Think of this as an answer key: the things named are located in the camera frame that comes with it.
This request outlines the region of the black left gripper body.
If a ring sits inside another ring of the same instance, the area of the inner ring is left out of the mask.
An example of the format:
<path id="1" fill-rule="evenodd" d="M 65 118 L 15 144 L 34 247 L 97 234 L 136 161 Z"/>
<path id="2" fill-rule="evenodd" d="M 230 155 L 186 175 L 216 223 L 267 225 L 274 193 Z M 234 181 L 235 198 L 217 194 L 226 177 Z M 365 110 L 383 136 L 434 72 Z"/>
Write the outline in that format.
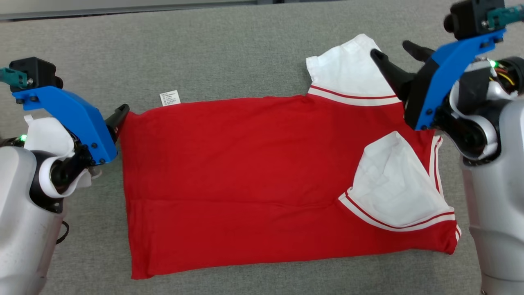
<path id="1" fill-rule="evenodd" d="M 102 174 L 102 171 L 97 168 L 88 146 L 82 144 L 76 136 L 71 138 L 73 142 L 72 155 L 66 155 L 64 159 L 56 159 L 51 165 L 51 182 L 53 184 L 71 184 L 85 169 L 90 173 L 92 179 L 96 179 Z"/>

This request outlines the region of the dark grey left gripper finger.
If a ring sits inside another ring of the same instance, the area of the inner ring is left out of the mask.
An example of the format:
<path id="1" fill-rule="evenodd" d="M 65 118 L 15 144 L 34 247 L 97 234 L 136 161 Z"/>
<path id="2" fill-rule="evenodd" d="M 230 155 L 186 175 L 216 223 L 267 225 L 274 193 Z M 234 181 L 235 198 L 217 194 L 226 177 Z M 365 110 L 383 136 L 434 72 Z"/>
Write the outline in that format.
<path id="1" fill-rule="evenodd" d="M 111 116 L 105 119 L 107 129 L 114 143 L 118 141 L 120 131 L 123 128 L 123 124 L 129 113 L 129 110 L 129 105 L 124 103 L 116 108 Z"/>

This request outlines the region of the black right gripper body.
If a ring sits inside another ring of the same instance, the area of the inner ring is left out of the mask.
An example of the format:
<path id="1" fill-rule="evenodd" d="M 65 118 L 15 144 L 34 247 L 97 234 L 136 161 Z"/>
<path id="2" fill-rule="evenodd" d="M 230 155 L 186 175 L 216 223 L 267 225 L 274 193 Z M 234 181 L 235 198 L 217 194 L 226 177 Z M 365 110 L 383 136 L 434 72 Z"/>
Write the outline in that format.
<path id="1" fill-rule="evenodd" d="M 439 65 L 434 60 L 427 61 L 417 73 L 401 71 L 401 88 L 404 103 L 404 120 L 408 125 L 417 125 L 421 117 L 427 125 L 434 123 L 436 108 L 424 107 L 432 77 Z"/>

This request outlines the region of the grey partition base rail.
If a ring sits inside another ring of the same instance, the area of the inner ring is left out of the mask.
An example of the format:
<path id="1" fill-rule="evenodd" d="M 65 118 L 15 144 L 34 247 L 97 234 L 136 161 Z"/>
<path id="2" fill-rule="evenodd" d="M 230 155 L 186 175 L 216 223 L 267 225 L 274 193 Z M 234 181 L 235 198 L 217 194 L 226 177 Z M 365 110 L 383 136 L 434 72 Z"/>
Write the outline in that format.
<path id="1" fill-rule="evenodd" d="M 0 0 L 0 20 L 257 5 L 254 0 Z"/>

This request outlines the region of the red white printed T-shirt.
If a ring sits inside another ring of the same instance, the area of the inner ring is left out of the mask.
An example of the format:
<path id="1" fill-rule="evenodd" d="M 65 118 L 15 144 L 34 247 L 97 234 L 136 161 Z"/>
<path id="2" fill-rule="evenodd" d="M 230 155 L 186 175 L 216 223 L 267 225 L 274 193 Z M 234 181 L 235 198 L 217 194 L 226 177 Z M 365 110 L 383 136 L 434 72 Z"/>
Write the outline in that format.
<path id="1" fill-rule="evenodd" d="M 204 268 L 430 250 L 462 235 L 443 140 L 404 106 L 360 34 L 306 59 L 305 95 L 130 113 L 120 135 L 135 280 Z"/>

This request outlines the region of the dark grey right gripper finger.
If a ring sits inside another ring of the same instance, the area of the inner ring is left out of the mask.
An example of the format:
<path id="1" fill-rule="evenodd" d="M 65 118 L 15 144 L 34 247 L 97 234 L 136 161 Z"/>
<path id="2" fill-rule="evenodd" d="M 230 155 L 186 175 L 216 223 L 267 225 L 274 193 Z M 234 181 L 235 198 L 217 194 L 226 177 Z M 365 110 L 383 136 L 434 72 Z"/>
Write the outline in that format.
<path id="1" fill-rule="evenodd" d="M 435 52 L 433 49 L 415 44 L 409 40 L 403 41 L 402 47 L 412 58 L 420 62 L 427 62 Z"/>
<path id="2" fill-rule="evenodd" d="M 411 91 L 411 84 L 414 80 L 415 73 L 401 69 L 390 61 L 388 55 L 378 49 L 372 49 L 370 51 L 370 57 L 397 98 L 402 102 L 406 102 Z"/>

